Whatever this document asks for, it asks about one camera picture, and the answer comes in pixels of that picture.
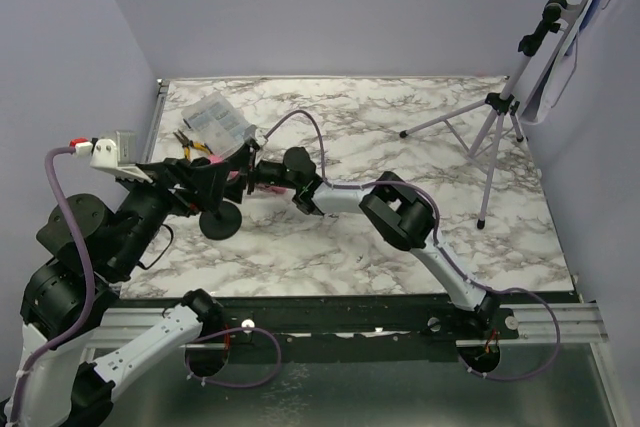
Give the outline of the pink toy microphone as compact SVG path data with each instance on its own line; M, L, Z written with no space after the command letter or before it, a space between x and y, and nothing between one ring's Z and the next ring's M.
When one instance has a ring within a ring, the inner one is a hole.
M211 164L217 164L217 163L221 163L223 161L223 159L219 156L216 155L210 155L208 157L208 160ZM239 179L239 172L238 171L234 171L232 170L228 176L227 176L227 183L231 184L233 183L235 180ZM254 185L254 189L261 191L261 192L265 192L265 193L272 193L275 195L284 195L286 193L286 189L284 187L279 187L279 186L275 186L275 185L267 185L267 184L263 184L263 183L259 183L259 184L255 184Z

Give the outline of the black microphone desk stand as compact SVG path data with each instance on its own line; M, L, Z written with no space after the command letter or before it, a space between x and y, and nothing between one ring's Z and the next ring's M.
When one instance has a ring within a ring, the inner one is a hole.
M199 227L202 234L215 241L234 236L242 224L242 215L238 207L223 200L217 212L200 212Z

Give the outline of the lilac music stand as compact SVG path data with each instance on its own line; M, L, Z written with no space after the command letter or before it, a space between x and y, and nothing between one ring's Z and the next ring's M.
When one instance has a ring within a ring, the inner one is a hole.
M523 111L537 95L542 93L550 83L552 75L558 71L564 61L577 58L579 37L570 56L560 58L558 51L568 26L570 5L579 4L580 1L546 1L534 30L524 35L519 41L517 48L519 63L506 77L501 91L490 92L482 100L399 132L399 137L404 139L421 130L443 124L460 143L469 162L475 164L482 153L489 153L488 165L481 169L486 175L486 180L476 220L476 228L479 230L484 229L486 225L498 151L502 139L508 133L513 132L518 143L525 140L520 125L524 119ZM487 117L473 142L466 144L452 125L451 120L482 107L489 109Z

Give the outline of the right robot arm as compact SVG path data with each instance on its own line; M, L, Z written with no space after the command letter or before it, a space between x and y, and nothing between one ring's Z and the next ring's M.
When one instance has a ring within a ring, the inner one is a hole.
M294 193L292 202L306 215L366 217L386 243L413 255L444 287L467 336L480 339L494 330L499 300L438 237L439 211L426 194L390 171L365 185L331 185L302 147L288 149L280 162L258 160L258 152L251 141L230 157L241 196L257 186L284 188Z

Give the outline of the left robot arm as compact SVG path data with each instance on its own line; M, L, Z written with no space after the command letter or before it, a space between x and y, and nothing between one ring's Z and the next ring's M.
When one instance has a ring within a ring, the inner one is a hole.
M97 426L143 373L181 344L214 340L220 306L204 290L187 292L168 316L114 352L84 361L83 352L115 286L130 279L165 219L219 219L230 172L225 163L168 159L126 182L117 210L90 194L57 195L38 232L50 253L27 284L21 305L23 353L4 407L9 426Z

